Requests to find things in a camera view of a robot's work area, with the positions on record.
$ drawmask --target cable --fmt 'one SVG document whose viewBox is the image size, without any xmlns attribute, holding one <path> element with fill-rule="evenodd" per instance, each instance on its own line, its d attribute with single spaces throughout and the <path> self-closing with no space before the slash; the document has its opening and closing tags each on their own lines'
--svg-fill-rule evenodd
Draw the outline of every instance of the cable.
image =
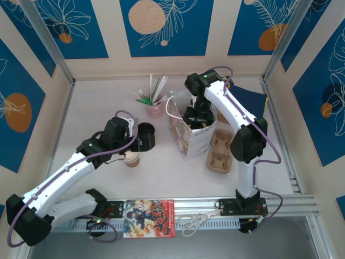
<svg viewBox="0 0 345 259">
<path fill-rule="evenodd" d="M 277 148 L 274 146 L 274 144 L 271 142 L 271 140 L 267 137 L 267 135 L 251 120 L 248 118 L 248 116 L 245 115 L 245 113 L 242 111 L 242 109 L 236 104 L 236 102 L 234 100 L 231 99 L 231 97 L 229 95 L 226 94 L 226 91 L 227 91 L 227 84 L 229 83 L 229 81 L 231 80 L 232 76 L 233 76 L 233 69 L 228 67 L 228 66 L 215 66 L 211 69 L 209 69 L 208 71 L 212 70 L 212 69 L 228 69 L 231 71 L 231 75 L 227 78 L 227 80 L 225 81 L 224 83 L 224 88 L 223 88 L 223 91 L 224 91 L 224 94 L 225 96 L 227 97 L 227 99 L 236 107 L 236 109 L 241 113 L 241 115 L 243 116 L 243 118 L 245 118 L 251 125 L 253 125 L 253 127 L 265 138 L 265 140 L 269 143 L 269 145 L 272 147 L 273 151 L 275 152 L 277 158 L 278 158 L 278 161 L 272 161 L 272 160 L 258 160 L 254 163 L 254 168 L 253 168 L 253 186 L 256 190 L 260 191 L 260 192 L 263 192 L 263 193 L 267 193 L 267 194 L 271 194 L 271 195 L 274 195 L 274 196 L 277 196 L 279 199 L 280 199 L 280 203 L 277 207 L 277 209 L 262 223 L 260 224 L 255 230 L 252 231 L 255 232 L 257 231 L 260 227 L 262 227 L 265 223 L 267 223 L 268 221 L 270 221 L 272 219 L 272 217 L 280 210 L 281 206 L 282 206 L 282 203 L 283 203 L 283 199 L 282 199 L 282 196 L 278 193 L 273 193 L 273 192 L 269 192 L 267 190 L 262 190 L 260 189 L 258 186 L 257 186 L 257 183 L 256 183 L 256 165 L 259 164 L 259 163 L 273 163 L 273 164 L 280 164 L 281 163 L 281 156 L 277 150 Z"/>
<path fill-rule="evenodd" d="M 170 114 L 170 113 L 168 112 L 168 104 L 169 104 L 169 101 L 170 101 L 170 99 L 171 99 L 172 97 L 175 98 L 174 104 L 176 105 L 176 97 L 175 97 L 175 96 L 170 96 L 169 99 L 167 100 L 167 103 L 165 104 L 165 111 L 167 112 L 167 115 L 169 115 L 170 117 L 173 117 L 173 118 L 176 118 L 176 119 L 179 119 L 179 120 L 183 120 L 181 117 L 174 116 L 174 115 L 172 115 L 172 114 Z"/>
<path fill-rule="evenodd" d="M 95 238 L 91 235 L 91 230 L 97 226 L 97 224 L 94 224 L 90 227 L 89 231 L 88 231 L 88 234 L 90 236 L 90 239 L 91 240 L 94 240 L 96 242 L 100 242 L 100 243 L 112 243 L 112 242 L 115 242 L 116 239 L 118 238 L 118 232 L 116 231 L 115 227 L 109 222 L 109 221 L 106 221 L 104 219 L 101 219 L 100 217 L 96 217 L 96 216 L 92 216 L 92 215 L 84 215 L 83 217 L 89 217 L 91 219 L 98 219 L 100 220 L 101 222 L 105 223 L 106 225 L 108 225 L 109 227 L 111 227 L 113 230 L 114 230 L 114 233 L 115 233 L 115 237 L 111 240 L 101 240 L 101 239 L 98 239 L 98 238 Z"/>
<path fill-rule="evenodd" d="M 11 242 L 11 236 L 12 236 L 12 232 L 15 228 L 15 225 L 19 219 L 19 217 L 22 215 L 23 211 L 29 206 L 29 204 L 35 199 L 35 197 L 37 197 L 38 195 L 40 195 L 49 185 L 51 185 L 57 178 L 59 178 L 61 175 L 63 175 L 65 172 L 69 171 L 72 167 L 74 167 L 75 165 L 87 160 L 87 159 L 90 159 L 90 158 L 94 158 L 96 156 L 100 156 L 100 155 L 110 155 L 110 154 L 115 154 L 121 150 L 124 150 L 126 149 L 127 147 L 129 147 L 136 139 L 137 137 L 137 134 L 138 134 L 138 119 L 136 119 L 131 113 L 127 112 L 127 111 L 124 111 L 124 110 L 119 110 L 115 113 L 115 116 L 117 117 L 119 113 L 125 113 L 127 115 L 129 115 L 133 121 L 134 121 L 134 125 L 136 127 L 136 132 L 135 132 L 135 135 L 134 137 L 131 139 L 131 141 L 124 145 L 123 147 L 120 147 L 120 148 L 117 148 L 117 149 L 114 149 L 114 150 L 111 150 L 111 151 L 105 151 L 105 152 L 100 152 L 100 153 L 95 153 L 95 154 L 92 154 L 92 155 L 88 155 L 82 159 L 79 159 L 78 161 L 72 163 L 71 165 L 67 166 L 66 168 L 64 168 L 61 172 L 59 172 L 56 176 L 54 176 L 49 182 L 47 182 L 45 185 L 42 186 L 42 188 L 40 190 L 38 190 L 34 195 L 33 197 L 31 197 L 26 204 L 23 205 L 23 207 L 19 210 L 19 212 L 17 213 L 17 215 L 15 216 L 15 218 L 13 219 L 12 221 L 12 224 L 10 226 L 10 229 L 9 229 L 9 232 L 7 234 L 7 245 L 9 247 L 12 247 L 12 248 L 15 248 L 15 247 L 19 247 L 21 246 L 22 244 L 25 243 L 25 241 L 22 241 L 18 244 L 12 244 Z"/>
<path fill-rule="evenodd" d="M 110 163 L 112 163 L 112 162 L 116 162 L 116 161 L 122 161 L 122 160 L 124 160 L 126 158 L 126 153 L 125 154 L 123 154 L 123 158 L 119 158 L 119 159 L 115 159 L 115 160 L 113 160 L 113 161 L 110 161 L 110 162 L 104 162 L 106 165 L 109 165 Z"/>
</svg>

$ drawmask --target robotic arm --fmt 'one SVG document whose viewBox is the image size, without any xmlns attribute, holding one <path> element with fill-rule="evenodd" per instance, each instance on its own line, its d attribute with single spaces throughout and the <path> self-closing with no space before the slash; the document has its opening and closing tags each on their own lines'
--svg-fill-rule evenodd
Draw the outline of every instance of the robotic arm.
<svg viewBox="0 0 345 259">
<path fill-rule="evenodd" d="M 137 137 L 134 140 L 133 126 L 133 119 L 113 117 L 108 121 L 104 131 L 97 132 L 90 139 L 84 140 L 72 157 L 38 187 L 22 197 L 16 194 L 9 197 L 6 201 L 8 224 L 11 225 L 23 206 L 33 199 L 14 226 L 14 230 L 21 238 L 29 246 L 33 246 L 41 242 L 51 229 L 66 221 L 86 214 L 100 215 L 107 199 L 95 189 L 88 190 L 75 199 L 55 203 L 76 182 L 110 160 L 113 153 L 89 158 L 69 169 L 77 161 L 92 154 L 120 149 L 130 142 L 132 142 L 131 145 L 118 153 L 144 152 L 155 146 L 154 128 L 151 124 L 139 124 Z M 66 173 L 56 178 L 63 170 Z M 51 181 L 52 183 L 36 196 L 36 193 Z"/>
<path fill-rule="evenodd" d="M 236 132 L 230 149 L 239 163 L 239 186 L 236 199 L 227 199 L 223 205 L 219 205 L 224 208 L 222 215 L 255 215 L 256 207 L 266 203 L 265 199 L 260 198 L 260 191 L 253 184 L 257 175 L 253 169 L 266 147 L 266 139 L 262 134 L 267 135 L 267 121 L 264 118 L 257 119 L 248 112 L 227 89 L 224 92 L 224 82 L 214 70 L 200 75 L 189 75 L 185 86 L 197 97 L 194 108 L 188 107 L 183 117 L 187 124 L 192 128 L 211 125 L 213 114 L 210 106 L 213 103 Z M 106 198 L 95 189 L 88 190 L 78 198 L 55 203 L 77 181 L 110 160 L 116 150 L 119 154 L 126 151 L 143 152 L 155 146 L 152 125 L 139 124 L 135 137 L 132 132 L 133 125 L 134 118 L 113 117 L 104 131 L 97 132 L 83 141 L 72 157 L 38 187 L 22 197 L 16 194 L 9 197 L 6 201 L 8 224 L 11 225 L 8 244 L 11 247 L 18 246 L 10 241 L 13 229 L 27 245 L 33 246 L 41 242 L 52 228 L 63 222 L 85 214 L 100 215 Z M 248 230 L 256 228 L 256 224 L 246 226 Z"/>
<path fill-rule="evenodd" d="M 267 135 L 267 121 L 264 118 L 257 119 L 247 111 L 230 91 L 224 88 L 222 78 L 214 70 L 187 76 L 185 87 L 197 97 L 194 108 L 187 107 L 183 117 L 188 125 L 194 128 L 202 127 L 202 124 L 211 125 L 213 123 L 213 114 L 210 110 L 212 103 L 221 111 L 236 133 L 230 150 L 238 161 L 239 184 L 236 199 L 227 204 L 227 211 L 233 213 L 227 215 L 257 214 L 256 207 L 266 202 L 265 199 L 260 198 L 260 191 L 254 186 L 257 182 L 254 167 L 263 154 L 266 139 L 250 121 L 265 135 Z"/>
</svg>

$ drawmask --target cardboard cup holder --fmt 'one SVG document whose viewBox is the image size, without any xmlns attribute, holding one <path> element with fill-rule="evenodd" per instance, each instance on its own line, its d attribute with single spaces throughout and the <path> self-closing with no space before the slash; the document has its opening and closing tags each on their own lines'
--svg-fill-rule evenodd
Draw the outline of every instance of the cardboard cup holder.
<svg viewBox="0 0 345 259">
<path fill-rule="evenodd" d="M 211 171 L 226 174 L 231 170 L 230 143 L 232 138 L 233 135 L 229 131 L 215 130 L 211 140 L 213 150 L 207 157 L 207 166 Z"/>
</svg>

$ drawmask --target paper cup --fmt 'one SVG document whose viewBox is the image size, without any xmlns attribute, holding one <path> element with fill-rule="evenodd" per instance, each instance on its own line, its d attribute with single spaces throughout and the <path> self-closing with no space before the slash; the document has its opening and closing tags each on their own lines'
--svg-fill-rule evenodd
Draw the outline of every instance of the paper cup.
<svg viewBox="0 0 345 259">
<path fill-rule="evenodd" d="M 136 167 L 140 162 L 139 152 L 126 152 L 123 160 L 128 167 Z"/>
</svg>

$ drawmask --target anime poster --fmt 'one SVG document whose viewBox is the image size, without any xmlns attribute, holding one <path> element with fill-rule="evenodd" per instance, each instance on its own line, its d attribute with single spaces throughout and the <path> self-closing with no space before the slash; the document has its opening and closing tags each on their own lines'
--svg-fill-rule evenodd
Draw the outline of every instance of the anime poster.
<svg viewBox="0 0 345 259">
<path fill-rule="evenodd" d="M 281 58 L 285 71 L 289 69 L 298 52 L 303 47 L 331 0 L 313 0 L 289 46 Z"/>
<path fill-rule="evenodd" d="M 1 2 L 26 41 L 38 38 L 17 1 Z M 108 58 L 91 0 L 36 0 L 33 3 L 65 59 Z"/>
<path fill-rule="evenodd" d="M 345 20 L 293 92 L 322 165 L 345 155 Z"/>
<path fill-rule="evenodd" d="M 124 238 L 174 236 L 174 200 L 126 201 Z"/>
<path fill-rule="evenodd" d="M 18 173 L 45 93 L 0 40 L 0 166 Z"/>
<path fill-rule="evenodd" d="M 213 0 L 120 0 L 131 57 L 204 56 Z"/>
<path fill-rule="evenodd" d="M 22 35 L 32 52 L 41 62 L 49 76 L 52 77 L 56 64 L 39 39 L 31 23 L 24 15 L 23 10 L 20 8 L 18 2 L 14 0 L 0 0 L 0 6 L 4 9 L 7 16 Z"/>
<path fill-rule="evenodd" d="M 242 0 L 228 56 L 271 55 L 299 0 Z"/>
</svg>

